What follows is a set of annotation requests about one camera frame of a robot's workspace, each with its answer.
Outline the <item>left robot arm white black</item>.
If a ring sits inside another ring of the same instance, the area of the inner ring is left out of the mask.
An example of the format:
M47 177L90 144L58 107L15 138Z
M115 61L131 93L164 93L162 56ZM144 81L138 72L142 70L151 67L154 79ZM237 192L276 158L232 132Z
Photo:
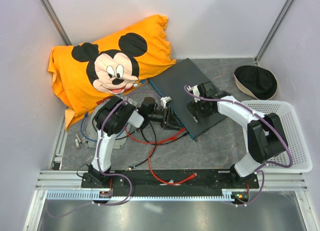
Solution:
M110 182L108 172L117 135L127 124L141 128L147 117L147 114L139 113L136 106L118 96L113 96L97 111L93 118L97 128L97 145L88 173L99 188L106 187Z

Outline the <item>dark grey network switch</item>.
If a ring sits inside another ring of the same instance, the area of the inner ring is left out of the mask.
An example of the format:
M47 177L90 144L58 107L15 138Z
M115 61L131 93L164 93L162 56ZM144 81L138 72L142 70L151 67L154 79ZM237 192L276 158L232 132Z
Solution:
M207 81L209 78L189 58L177 62L161 74L148 80L161 97L171 97L168 104L189 132L192 140L227 118L225 115L215 113L196 122L187 108L187 104L194 101L194 98L187 94L184 86L192 87Z

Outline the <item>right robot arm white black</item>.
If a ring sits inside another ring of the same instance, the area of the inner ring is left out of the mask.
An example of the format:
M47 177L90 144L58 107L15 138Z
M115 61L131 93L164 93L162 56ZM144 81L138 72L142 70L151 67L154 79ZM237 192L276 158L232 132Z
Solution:
M276 113L264 114L251 109L230 93L217 90L210 81L185 85L184 91L193 97L187 106L196 122L221 114L246 131L247 153L230 168L229 182L233 187L242 187L247 178L270 163L271 158L290 151L281 119Z

